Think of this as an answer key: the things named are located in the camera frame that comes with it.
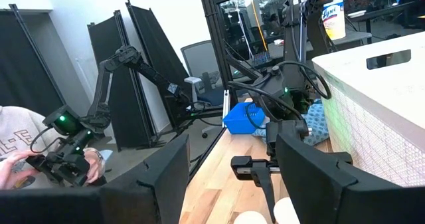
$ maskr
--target gray office chair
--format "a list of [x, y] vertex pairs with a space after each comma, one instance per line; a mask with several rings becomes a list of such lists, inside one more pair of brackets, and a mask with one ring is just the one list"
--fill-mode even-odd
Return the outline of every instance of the gray office chair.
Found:
[[[202, 41], [181, 48], [190, 76], [185, 81], [192, 85], [193, 102], [222, 106], [224, 88], [212, 45], [211, 41]], [[202, 137], [206, 138], [213, 128], [216, 126], [204, 128]]]

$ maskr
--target white basket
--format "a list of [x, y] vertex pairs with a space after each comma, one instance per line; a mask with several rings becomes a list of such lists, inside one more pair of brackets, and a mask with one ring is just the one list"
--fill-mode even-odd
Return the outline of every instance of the white basket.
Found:
[[[408, 49], [406, 63], [367, 69], [367, 58]], [[333, 151], [403, 187], [425, 185], [424, 58], [425, 32], [313, 59], [332, 93], [323, 105]]]

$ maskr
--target black partition panel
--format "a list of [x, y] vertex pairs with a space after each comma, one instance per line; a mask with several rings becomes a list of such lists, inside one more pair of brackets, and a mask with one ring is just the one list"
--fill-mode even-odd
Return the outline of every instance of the black partition panel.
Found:
[[[92, 47], [96, 62], [114, 55], [116, 50], [122, 46], [122, 38], [118, 31], [115, 17], [111, 17], [97, 25], [88, 25], [88, 32], [92, 41]], [[109, 105], [111, 110], [112, 128], [118, 149], [121, 148], [150, 148], [154, 143], [154, 127], [147, 116], [141, 110], [147, 104], [141, 104], [136, 92], [141, 92], [134, 86], [140, 82], [139, 78], [132, 76], [127, 67], [121, 67], [114, 71]]]
[[[152, 10], [142, 9], [127, 3], [127, 7], [140, 39], [147, 62], [169, 81], [178, 84], [192, 99], [191, 85], [184, 81], [189, 77], [175, 53]], [[169, 93], [159, 88], [172, 127], [180, 126], [185, 120], [185, 109], [176, 108], [177, 103]]]
[[64, 101], [21, 19], [0, 12], [0, 105], [47, 116]]

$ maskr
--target blue box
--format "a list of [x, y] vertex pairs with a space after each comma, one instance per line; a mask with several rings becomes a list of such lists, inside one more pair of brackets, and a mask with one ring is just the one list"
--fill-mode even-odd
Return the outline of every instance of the blue box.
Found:
[[264, 121], [264, 112], [261, 108], [251, 102], [238, 103], [233, 109], [224, 117], [223, 122], [226, 124], [228, 131], [231, 134], [252, 134], [256, 128], [250, 123], [246, 116], [245, 107], [248, 107], [248, 113], [253, 123], [261, 126]]

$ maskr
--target wooden tabletop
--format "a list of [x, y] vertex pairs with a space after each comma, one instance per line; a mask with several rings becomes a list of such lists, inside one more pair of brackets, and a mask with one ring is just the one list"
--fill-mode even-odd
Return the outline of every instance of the wooden tabletop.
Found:
[[[328, 140], [316, 147], [331, 152]], [[180, 224], [233, 223], [244, 211], [257, 211], [272, 222], [262, 189], [233, 174], [230, 160], [234, 156], [268, 159], [266, 144], [260, 138], [226, 130], [187, 187]], [[288, 197], [281, 176], [272, 174], [272, 181], [275, 201]]]

